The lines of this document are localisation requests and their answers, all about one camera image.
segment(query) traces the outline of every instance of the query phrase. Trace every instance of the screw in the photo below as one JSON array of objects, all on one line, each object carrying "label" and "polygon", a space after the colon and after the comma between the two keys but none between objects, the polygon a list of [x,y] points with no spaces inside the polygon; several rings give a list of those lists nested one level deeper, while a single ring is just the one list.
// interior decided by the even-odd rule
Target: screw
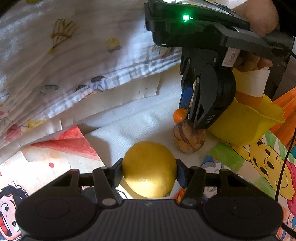
[{"label": "screw", "polygon": [[113,206],[116,204],[116,201],[113,198],[105,198],[102,200],[102,204],[105,206]]},{"label": "screw", "polygon": [[194,206],[196,205],[196,201],[193,198],[185,198],[184,200],[182,200],[182,204],[186,205],[186,206]]}]

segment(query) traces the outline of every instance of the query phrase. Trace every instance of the finger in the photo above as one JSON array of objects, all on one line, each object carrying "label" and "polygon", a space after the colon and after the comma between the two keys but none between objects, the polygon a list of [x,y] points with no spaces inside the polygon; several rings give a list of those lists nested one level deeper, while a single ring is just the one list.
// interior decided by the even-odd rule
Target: finger
[{"label": "finger", "polygon": [[265,67],[272,67],[272,61],[266,58],[260,58],[258,64],[257,64],[257,68],[258,69],[263,69]]},{"label": "finger", "polygon": [[243,63],[235,68],[240,72],[253,71],[258,69],[257,65],[260,61],[260,57],[254,55],[253,53],[243,53]]}]

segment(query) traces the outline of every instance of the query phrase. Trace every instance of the green paper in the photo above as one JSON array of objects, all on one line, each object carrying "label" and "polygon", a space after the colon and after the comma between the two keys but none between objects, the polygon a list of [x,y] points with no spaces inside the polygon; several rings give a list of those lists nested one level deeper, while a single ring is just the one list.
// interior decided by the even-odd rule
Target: green paper
[{"label": "green paper", "polygon": [[279,143],[279,155],[284,160],[286,157],[286,148],[283,145],[283,143],[281,143],[279,140],[278,140],[278,143]]},{"label": "green paper", "polygon": [[219,142],[209,153],[212,157],[237,172],[245,162],[229,145]]},{"label": "green paper", "polygon": [[266,138],[267,145],[274,148],[274,144],[276,143],[276,136],[271,131],[267,131],[265,133],[265,138]]},{"label": "green paper", "polygon": [[270,184],[264,177],[259,177],[256,181],[253,182],[253,184],[270,197],[275,197],[275,190],[270,186]]}]

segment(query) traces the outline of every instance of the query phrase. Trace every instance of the circular pad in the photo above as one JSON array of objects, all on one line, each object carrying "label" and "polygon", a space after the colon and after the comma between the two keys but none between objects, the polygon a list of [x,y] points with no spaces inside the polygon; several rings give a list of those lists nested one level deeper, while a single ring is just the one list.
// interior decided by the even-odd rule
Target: circular pad
[{"label": "circular pad", "polygon": [[240,239],[275,233],[283,220],[280,205],[270,197],[212,197],[203,211],[216,230]]},{"label": "circular pad", "polygon": [[86,228],[95,215],[95,204],[83,195],[25,199],[15,212],[22,233],[40,240],[70,238]]}]

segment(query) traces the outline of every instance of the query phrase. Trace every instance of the striped fruit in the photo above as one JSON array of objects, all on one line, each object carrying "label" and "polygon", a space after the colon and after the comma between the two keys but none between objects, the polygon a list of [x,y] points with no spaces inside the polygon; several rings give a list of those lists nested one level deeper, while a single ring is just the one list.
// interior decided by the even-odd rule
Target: striped fruit
[{"label": "striped fruit", "polygon": [[193,127],[193,122],[185,120],[177,123],[173,129],[173,138],[180,151],[193,153],[198,151],[205,143],[205,130]]}]

